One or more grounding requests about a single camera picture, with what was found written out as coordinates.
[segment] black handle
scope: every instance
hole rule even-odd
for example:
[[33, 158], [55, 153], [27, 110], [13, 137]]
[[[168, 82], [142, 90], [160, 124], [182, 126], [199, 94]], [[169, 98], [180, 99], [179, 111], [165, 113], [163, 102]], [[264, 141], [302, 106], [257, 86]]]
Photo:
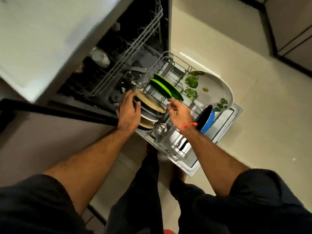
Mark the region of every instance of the black handle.
[[184, 143], [182, 144], [181, 148], [179, 148], [179, 150], [182, 151], [187, 143], [188, 143], [188, 140], [184, 141]]

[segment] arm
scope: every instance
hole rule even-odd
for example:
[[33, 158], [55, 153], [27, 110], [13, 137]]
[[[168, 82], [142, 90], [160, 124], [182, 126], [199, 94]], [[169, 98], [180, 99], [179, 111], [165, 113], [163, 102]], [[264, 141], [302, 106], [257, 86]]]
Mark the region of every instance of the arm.
[[[192, 122], [190, 110], [176, 99], [169, 99], [168, 110], [174, 126], [180, 129]], [[181, 133], [191, 144], [213, 190], [219, 196], [226, 196], [236, 177], [249, 168], [230, 156], [202, 135], [193, 125], [184, 127]]]
[[136, 93], [127, 92], [116, 111], [117, 130], [99, 142], [60, 162], [43, 174], [57, 179], [68, 192], [76, 211], [82, 214], [113, 166], [122, 146], [135, 131], [141, 119], [141, 105], [134, 109]]

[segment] hand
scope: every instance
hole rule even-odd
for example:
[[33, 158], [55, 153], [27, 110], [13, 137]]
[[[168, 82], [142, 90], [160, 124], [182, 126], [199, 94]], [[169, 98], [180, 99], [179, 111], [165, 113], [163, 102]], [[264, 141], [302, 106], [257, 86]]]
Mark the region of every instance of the hand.
[[180, 128], [186, 123], [192, 123], [191, 110], [177, 99], [168, 99], [170, 104], [167, 105], [169, 115], [171, 117], [174, 126], [180, 130]]
[[132, 93], [129, 90], [122, 99], [119, 110], [116, 110], [118, 116], [118, 130], [133, 133], [141, 121], [141, 102], [137, 102], [134, 108], [132, 99], [138, 93]]

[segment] foot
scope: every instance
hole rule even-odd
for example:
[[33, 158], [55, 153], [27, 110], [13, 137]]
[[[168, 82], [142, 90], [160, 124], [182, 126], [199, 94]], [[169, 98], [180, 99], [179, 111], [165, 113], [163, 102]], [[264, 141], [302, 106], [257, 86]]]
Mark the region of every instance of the foot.
[[178, 178], [181, 181], [185, 182], [185, 180], [186, 180], [186, 173], [184, 171], [182, 171], [178, 166], [174, 166], [173, 178]]
[[158, 152], [158, 150], [153, 145], [151, 145], [150, 143], [147, 143], [146, 154], [150, 154], [150, 153], [157, 154], [157, 152]]

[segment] forearm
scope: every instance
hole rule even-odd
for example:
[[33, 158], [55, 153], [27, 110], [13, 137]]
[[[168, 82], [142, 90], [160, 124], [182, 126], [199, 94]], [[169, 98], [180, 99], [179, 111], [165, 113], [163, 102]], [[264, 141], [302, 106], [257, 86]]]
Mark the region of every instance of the forearm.
[[65, 187], [76, 211], [81, 214], [102, 185], [131, 134], [116, 130], [44, 174], [54, 177]]
[[202, 169], [217, 195], [229, 194], [236, 177], [249, 168], [223, 151], [193, 126], [182, 133], [191, 144]]

